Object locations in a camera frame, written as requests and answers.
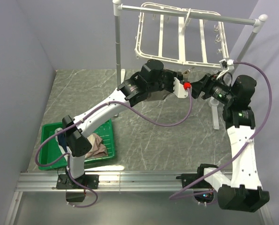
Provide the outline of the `taupe beige underwear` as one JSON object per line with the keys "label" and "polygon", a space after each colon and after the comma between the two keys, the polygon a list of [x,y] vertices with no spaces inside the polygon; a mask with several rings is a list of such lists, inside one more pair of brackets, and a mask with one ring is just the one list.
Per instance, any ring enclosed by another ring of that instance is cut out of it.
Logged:
{"label": "taupe beige underwear", "polygon": [[[193,69],[194,69],[194,67],[189,68],[189,69],[181,72],[182,75],[184,76],[184,78],[183,78],[184,82],[188,82],[189,76],[192,73]],[[148,97],[147,97],[147,101],[164,100],[170,94],[173,94],[173,93],[170,93],[170,92],[168,92],[166,90],[161,90],[161,91],[149,93]]]}

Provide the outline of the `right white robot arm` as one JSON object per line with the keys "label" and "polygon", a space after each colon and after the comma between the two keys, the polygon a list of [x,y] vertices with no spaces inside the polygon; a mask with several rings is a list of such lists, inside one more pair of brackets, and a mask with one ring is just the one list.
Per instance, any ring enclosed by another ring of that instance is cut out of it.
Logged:
{"label": "right white robot arm", "polygon": [[257,82],[248,75],[240,75],[233,85],[227,85],[217,75],[206,74],[193,82],[192,97],[213,97],[223,104],[223,120],[229,136],[232,155],[232,178],[228,179],[221,167],[201,164],[196,182],[205,188],[209,184],[217,192],[223,210],[255,212],[270,199],[264,191],[257,172],[254,136],[256,122],[249,106]]}

